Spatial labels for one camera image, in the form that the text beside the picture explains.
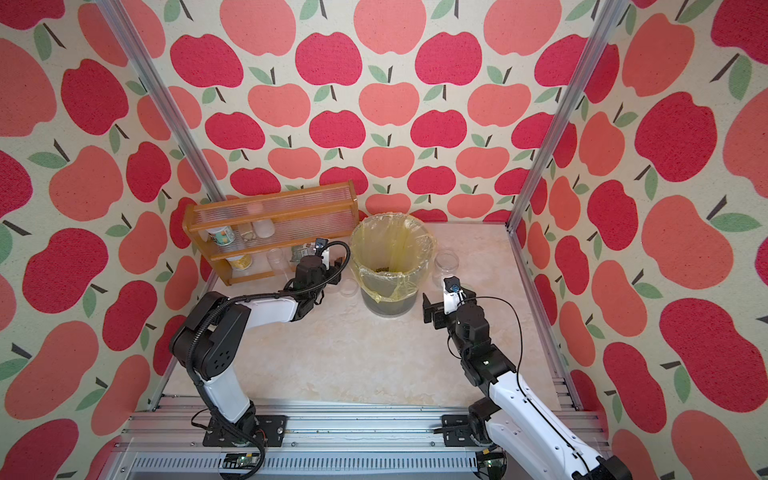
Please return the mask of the grey bin with yellow bag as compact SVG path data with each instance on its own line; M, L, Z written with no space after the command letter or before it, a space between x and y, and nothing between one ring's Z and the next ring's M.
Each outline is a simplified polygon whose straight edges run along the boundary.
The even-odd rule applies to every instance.
M428 277L437 241L426 224L404 213L382 213L360 222L350 237L351 269L366 307L395 318L414 306Z

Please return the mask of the right aluminium frame post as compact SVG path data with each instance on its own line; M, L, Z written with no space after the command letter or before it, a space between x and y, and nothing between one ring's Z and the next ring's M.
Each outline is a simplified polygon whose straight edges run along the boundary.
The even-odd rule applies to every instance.
M630 1L602 1L601 4L604 8L597 15L572 78L558 103L553 120L543 139L542 147L535 154L523 189L516 197L515 206L506 224L507 233L510 237L515 233L525 209L529 206L547 163L553 158L554 150L565 132L572 112L576 110L581 100L586 99L586 85L591 79L609 41L612 39L617 25L621 22L621 15L630 5Z

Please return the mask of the short clear jar with beans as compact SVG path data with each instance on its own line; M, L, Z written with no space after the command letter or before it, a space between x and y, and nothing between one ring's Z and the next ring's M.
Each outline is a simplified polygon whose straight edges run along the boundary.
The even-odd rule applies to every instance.
M266 253L267 261L276 277L288 278L291 273L290 264L281 248L270 249Z

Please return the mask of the glass jar with mung beans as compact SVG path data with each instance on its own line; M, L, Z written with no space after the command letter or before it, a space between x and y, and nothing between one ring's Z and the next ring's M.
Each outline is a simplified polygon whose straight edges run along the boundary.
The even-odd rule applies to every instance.
M440 249L435 258L432 272L433 283L438 289L444 287L444 279L455 276L460 265L458 255L451 249Z

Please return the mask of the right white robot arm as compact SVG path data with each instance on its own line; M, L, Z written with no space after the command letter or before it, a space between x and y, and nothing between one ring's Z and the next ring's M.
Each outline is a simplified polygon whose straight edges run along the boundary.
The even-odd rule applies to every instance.
M478 298L457 290L422 304L424 321L447 331L465 376L483 393L468 409L472 440L500 447L534 479L630 479L621 459L603 457L541 402L520 374L521 363L491 341Z

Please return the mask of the green packet on shelf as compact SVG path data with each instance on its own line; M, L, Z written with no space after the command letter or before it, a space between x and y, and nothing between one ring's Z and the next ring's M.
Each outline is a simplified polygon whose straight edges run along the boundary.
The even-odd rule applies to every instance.
M315 243L308 242L301 245L295 245L291 247L291 262L298 263L305 256L313 256L315 254Z

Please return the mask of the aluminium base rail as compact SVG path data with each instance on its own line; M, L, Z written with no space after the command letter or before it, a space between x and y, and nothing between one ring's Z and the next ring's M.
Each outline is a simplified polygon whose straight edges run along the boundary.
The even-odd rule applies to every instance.
M496 445L472 440L461 408L267 402L256 408L264 449L226 446L205 430L192 397L168 397L135 415L108 449L104 479L534 479ZM564 424L603 457L593 415ZM224 469L226 454L258 454L253 469Z

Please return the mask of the aluminium frame post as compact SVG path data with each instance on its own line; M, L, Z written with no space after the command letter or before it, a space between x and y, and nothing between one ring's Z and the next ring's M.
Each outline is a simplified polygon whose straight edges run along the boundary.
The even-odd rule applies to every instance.
M604 8L597 15L572 78L558 103L553 120L543 139L542 147L535 154L523 189L516 197L515 206L506 224L507 233L510 237L515 233L525 209L529 206L547 163L553 158L554 150L565 132L572 112L576 110L581 100L586 99L586 85L591 79L609 41L612 39L617 25L621 22L621 15L630 5L630 1L602 1L601 4Z
M180 149L186 154L193 171L202 183L203 190L212 202L226 199L206 157L194 140L174 98L157 69L149 51L143 44L138 30L133 26L121 1L97 1L110 30L123 48L138 78L144 82L148 93Z

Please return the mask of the small circuit board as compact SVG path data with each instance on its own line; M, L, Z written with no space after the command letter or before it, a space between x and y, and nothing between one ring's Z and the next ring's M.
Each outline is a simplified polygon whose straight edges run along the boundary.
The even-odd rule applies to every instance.
M261 457L258 454L226 454L222 461L222 467L224 469L253 469L256 468L261 462Z

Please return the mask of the white printed cup on shelf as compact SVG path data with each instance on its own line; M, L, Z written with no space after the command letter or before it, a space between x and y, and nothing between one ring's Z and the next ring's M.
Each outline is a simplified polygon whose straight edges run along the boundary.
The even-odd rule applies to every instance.
M231 226L214 227L206 230L213 242L220 247L233 244L236 240L236 234Z

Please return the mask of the yellow can on shelf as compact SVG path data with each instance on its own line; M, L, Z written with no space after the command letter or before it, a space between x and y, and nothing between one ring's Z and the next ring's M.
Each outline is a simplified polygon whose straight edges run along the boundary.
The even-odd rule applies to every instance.
M250 254L235 255L226 258L229 265L237 271L248 270L252 263L252 256Z

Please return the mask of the orange wooden shelf rack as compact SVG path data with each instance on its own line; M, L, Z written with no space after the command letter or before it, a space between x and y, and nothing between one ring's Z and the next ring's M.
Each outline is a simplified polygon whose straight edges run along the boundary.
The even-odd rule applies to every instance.
M247 205L261 203L262 214L248 213ZM275 225L275 234L258 238L251 223L268 218ZM347 237L359 223L358 202L351 181L299 189L276 194L259 195L236 200L188 206L182 227L202 253L219 279L227 286L267 278L273 272L265 255L273 248L287 252L292 246L313 242L317 238ZM206 232L209 228L231 226L236 234L233 244L217 246ZM234 270L226 258L250 254L253 263L248 270Z

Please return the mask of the white bottle on shelf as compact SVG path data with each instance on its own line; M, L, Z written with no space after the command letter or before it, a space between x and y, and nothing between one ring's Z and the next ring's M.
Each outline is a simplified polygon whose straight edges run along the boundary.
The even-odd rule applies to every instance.
M261 203L250 203L247 205L249 214L257 215L264 212L264 207ZM251 223L253 233L261 239L267 239L275 234L275 225L271 219L263 218L255 220Z

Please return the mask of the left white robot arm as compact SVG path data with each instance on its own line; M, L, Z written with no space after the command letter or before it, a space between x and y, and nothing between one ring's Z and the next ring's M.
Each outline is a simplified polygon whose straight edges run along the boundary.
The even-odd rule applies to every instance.
M283 289L228 297L206 293L170 342L170 352L187 372L211 421L206 431L226 446L264 449L268 437L259 425L255 405L241 388L234 359L249 329L302 320L322 303L324 289L336 285L348 264L323 254L305 256L295 277Z

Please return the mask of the left aluminium frame post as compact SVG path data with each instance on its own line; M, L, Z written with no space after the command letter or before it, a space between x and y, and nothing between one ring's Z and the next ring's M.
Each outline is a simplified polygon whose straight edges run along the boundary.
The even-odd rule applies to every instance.
M133 26L121 1L97 1L110 30L123 48L138 78L144 82L148 93L180 149L186 154L193 171L202 183L203 190L212 202L226 199L206 157L194 140L174 98L157 69L149 51L143 44L138 30Z

